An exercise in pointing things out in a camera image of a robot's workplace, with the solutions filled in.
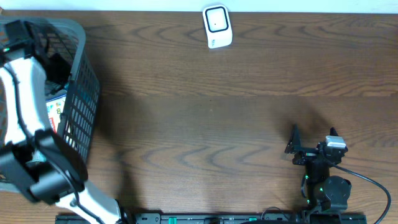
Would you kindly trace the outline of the yellow red snack bag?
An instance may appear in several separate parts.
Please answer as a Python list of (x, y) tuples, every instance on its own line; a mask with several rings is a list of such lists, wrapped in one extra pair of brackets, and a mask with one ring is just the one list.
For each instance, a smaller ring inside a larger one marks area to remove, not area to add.
[(60, 116), (65, 106), (66, 95), (60, 95), (46, 101), (47, 113), (52, 130), (56, 133), (60, 124)]

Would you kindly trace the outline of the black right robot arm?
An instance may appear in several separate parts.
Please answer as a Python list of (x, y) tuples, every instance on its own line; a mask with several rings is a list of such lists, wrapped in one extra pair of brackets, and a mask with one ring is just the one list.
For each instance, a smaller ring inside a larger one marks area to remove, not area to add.
[(316, 147), (304, 147), (298, 126), (293, 125), (285, 153), (294, 155), (294, 165), (305, 167), (301, 194), (311, 212), (342, 212), (348, 208), (351, 182), (330, 174), (330, 168), (339, 164), (346, 152), (345, 140), (335, 128)]

